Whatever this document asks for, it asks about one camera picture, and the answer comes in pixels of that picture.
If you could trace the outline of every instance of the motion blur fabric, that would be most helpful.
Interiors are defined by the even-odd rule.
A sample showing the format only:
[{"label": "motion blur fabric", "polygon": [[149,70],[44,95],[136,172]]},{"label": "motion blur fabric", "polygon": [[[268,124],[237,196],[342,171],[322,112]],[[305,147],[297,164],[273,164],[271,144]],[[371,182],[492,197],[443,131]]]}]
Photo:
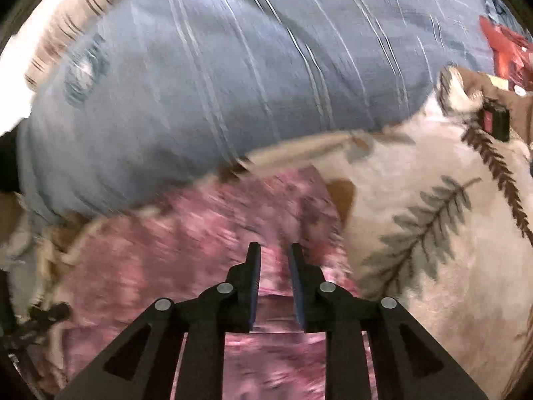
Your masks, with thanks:
[{"label": "motion blur fabric", "polygon": [[107,213],[223,161],[420,108],[449,61],[492,72],[485,0],[123,0],[19,132],[29,208]]}]

